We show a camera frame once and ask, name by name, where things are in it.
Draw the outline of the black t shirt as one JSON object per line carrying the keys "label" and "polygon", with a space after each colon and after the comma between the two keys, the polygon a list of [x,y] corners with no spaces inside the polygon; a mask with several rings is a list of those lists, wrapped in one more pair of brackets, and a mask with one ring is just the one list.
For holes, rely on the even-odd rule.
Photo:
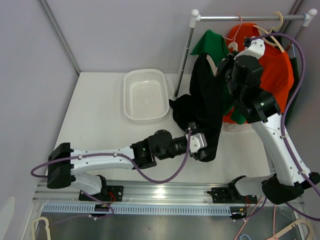
{"label": "black t shirt", "polygon": [[216,158],[223,123],[223,83],[215,79],[207,60],[208,54],[201,53],[194,63],[189,94],[170,100],[172,117],[180,129],[186,130],[194,122],[206,139],[207,147],[200,150],[201,162]]}

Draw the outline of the beige wooden hanger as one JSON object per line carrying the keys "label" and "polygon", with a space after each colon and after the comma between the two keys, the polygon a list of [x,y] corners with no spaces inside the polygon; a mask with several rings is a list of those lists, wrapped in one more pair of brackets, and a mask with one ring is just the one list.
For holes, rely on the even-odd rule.
{"label": "beige wooden hanger", "polygon": [[[238,51],[238,44],[236,42],[232,41],[228,45],[228,48],[231,48],[232,51]],[[209,66],[212,70],[212,73],[215,76],[218,71],[218,68],[217,68],[216,62],[214,61],[214,59],[212,58],[212,56],[208,52],[206,55],[206,60],[208,61]]]}

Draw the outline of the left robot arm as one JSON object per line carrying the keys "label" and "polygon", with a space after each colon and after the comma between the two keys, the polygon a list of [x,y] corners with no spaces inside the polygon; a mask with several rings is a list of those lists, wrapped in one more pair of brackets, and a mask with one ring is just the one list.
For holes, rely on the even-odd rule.
{"label": "left robot arm", "polygon": [[73,187],[101,201],[107,197],[107,181],[101,175],[91,175],[99,169],[148,169],[157,165],[157,160],[191,156],[196,160],[205,155],[201,150],[208,146],[205,134],[190,123],[185,135],[173,138],[167,130],[155,134],[130,146],[104,151],[80,150],[69,142],[61,143],[48,156],[47,188]]}

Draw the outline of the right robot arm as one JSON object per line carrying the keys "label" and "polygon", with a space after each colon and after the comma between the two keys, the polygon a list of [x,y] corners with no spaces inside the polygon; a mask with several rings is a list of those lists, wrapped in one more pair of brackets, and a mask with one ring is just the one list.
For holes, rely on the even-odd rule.
{"label": "right robot arm", "polygon": [[235,108],[258,134],[275,167],[273,175],[235,178],[228,184],[227,196],[235,203],[248,195],[265,196],[281,205],[319,184],[320,174],[310,171],[300,158],[275,97],[260,87],[262,73],[256,57],[237,51],[218,64],[216,77],[227,84]]}

